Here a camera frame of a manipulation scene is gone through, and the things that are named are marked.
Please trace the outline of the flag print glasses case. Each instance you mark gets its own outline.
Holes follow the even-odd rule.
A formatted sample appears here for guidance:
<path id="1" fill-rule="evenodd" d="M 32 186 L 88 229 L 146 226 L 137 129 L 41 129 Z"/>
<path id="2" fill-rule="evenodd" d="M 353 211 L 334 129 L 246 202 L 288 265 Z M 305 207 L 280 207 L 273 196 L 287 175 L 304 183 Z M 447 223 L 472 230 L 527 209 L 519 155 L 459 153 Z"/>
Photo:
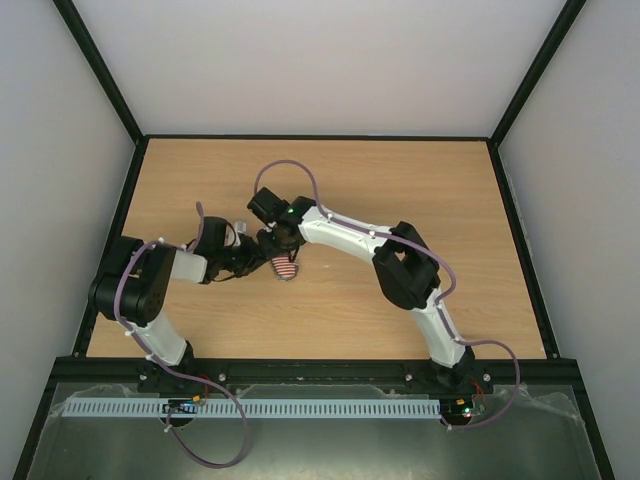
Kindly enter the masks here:
<path id="1" fill-rule="evenodd" d="M 281 281 L 290 281 L 298 275 L 299 265 L 287 254 L 278 255 L 269 262 L 276 278 Z"/>

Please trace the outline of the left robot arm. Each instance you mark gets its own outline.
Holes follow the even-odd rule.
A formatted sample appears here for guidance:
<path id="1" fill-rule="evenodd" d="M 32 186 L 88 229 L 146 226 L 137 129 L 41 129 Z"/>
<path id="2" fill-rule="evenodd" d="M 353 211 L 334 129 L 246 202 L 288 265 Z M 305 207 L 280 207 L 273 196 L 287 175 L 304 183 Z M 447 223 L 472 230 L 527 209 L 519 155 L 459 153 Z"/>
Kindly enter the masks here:
<path id="1" fill-rule="evenodd" d="M 164 309 L 171 281 L 207 285 L 241 278 L 262 266 L 260 245 L 224 218 L 203 216 L 196 238 L 174 246 L 158 238 L 147 243 L 120 237 L 99 268 L 88 292 L 91 307 L 120 324 L 145 357 L 183 368 L 193 348 L 173 327 Z"/>

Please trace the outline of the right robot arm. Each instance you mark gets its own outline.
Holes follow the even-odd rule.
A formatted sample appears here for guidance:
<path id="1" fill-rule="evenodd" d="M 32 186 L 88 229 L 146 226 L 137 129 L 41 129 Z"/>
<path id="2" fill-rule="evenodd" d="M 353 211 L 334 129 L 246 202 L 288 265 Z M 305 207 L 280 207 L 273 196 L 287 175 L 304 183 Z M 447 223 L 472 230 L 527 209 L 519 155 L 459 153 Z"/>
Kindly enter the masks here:
<path id="1" fill-rule="evenodd" d="M 408 311 L 420 329 L 430 356 L 431 381 L 450 392 L 470 381 L 475 355 L 462 343 L 444 306 L 440 264 L 413 225 L 368 224 L 307 197 L 289 203 L 266 187 L 254 189 L 247 208 L 264 224 L 257 243 L 267 260 L 292 257 L 309 243 L 370 264 L 383 296 Z"/>

